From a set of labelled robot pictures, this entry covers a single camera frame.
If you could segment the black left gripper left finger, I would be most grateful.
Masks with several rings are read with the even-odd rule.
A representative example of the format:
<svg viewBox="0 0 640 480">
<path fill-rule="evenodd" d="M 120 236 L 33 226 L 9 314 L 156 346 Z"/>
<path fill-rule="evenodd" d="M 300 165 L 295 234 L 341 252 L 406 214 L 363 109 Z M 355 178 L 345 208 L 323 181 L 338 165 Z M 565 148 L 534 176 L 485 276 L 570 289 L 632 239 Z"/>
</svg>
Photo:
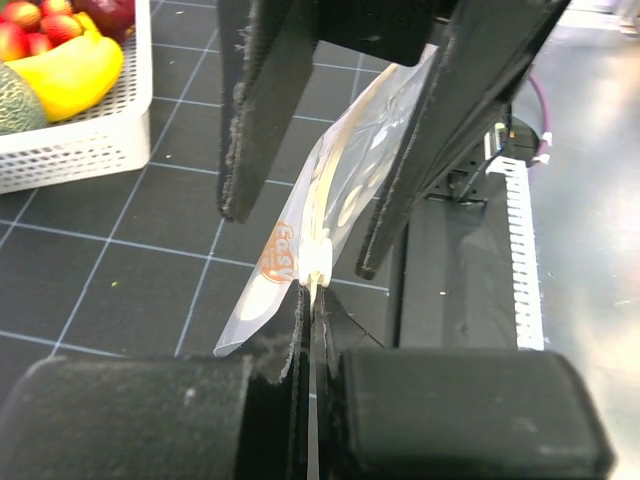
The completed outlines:
<svg viewBox="0 0 640 480">
<path fill-rule="evenodd" d="M 213 356 L 51 357 L 1 412 L 5 479 L 303 479 L 309 297 L 292 285 L 245 344 Z"/>
</svg>

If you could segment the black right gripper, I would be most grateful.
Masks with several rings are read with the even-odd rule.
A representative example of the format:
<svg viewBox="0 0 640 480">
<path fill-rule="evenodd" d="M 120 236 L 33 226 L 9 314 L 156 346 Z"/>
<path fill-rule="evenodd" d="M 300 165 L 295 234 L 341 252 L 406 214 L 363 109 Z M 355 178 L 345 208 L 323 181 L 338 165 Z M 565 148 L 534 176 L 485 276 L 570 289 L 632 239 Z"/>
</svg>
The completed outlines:
<svg viewBox="0 0 640 480">
<path fill-rule="evenodd" d="M 481 140 L 510 103 L 565 1 L 325 0 L 320 39 L 416 65 L 445 26 L 356 263 L 372 279 L 416 202 Z M 222 116 L 217 205 L 244 222 L 269 176 L 313 70 L 318 4 L 221 1 Z"/>
</svg>

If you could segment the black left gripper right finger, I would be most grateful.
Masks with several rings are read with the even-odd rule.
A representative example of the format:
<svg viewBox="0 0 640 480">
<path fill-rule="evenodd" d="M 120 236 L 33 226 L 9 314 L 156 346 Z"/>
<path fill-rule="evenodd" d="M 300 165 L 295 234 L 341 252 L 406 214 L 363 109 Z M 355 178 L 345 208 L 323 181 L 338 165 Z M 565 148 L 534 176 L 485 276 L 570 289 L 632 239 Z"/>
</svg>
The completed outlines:
<svg viewBox="0 0 640 480">
<path fill-rule="evenodd" d="M 323 479 L 605 479 L 616 455 L 552 351 L 385 348 L 323 288 L 314 306 Z"/>
</svg>

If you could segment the clear dotted zip bag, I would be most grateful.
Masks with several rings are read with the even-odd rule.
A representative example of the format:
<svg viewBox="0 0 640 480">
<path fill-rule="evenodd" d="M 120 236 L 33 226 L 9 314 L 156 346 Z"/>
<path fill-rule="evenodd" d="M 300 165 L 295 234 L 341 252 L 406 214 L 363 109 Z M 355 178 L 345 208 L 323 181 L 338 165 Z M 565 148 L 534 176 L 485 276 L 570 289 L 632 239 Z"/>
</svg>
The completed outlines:
<svg viewBox="0 0 640 480">
<path fill-rule="evenodd" d="M 389 65 L 319 138 L 213 350 L 238 349 L 277 312 L 292 282 L 310 294 L 333 268 L 360 214 L 389 174 L 436 46 L 412 66 Z"/>
</svg>

